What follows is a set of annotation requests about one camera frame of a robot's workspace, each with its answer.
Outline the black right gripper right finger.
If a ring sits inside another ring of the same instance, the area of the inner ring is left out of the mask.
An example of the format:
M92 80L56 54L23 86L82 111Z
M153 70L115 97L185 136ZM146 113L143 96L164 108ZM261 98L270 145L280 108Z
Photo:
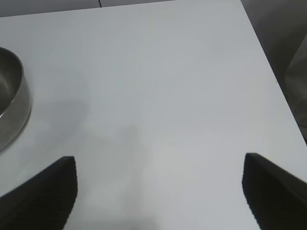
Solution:
M245 155L242 189L260 229L307 228L307 184L265 157Z

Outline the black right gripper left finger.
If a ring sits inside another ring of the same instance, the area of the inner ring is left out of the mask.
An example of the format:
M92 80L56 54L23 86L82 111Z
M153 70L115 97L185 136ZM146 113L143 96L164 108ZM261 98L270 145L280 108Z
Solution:
M0 198L2 230L62 230L78 194L76 162L65 156Z

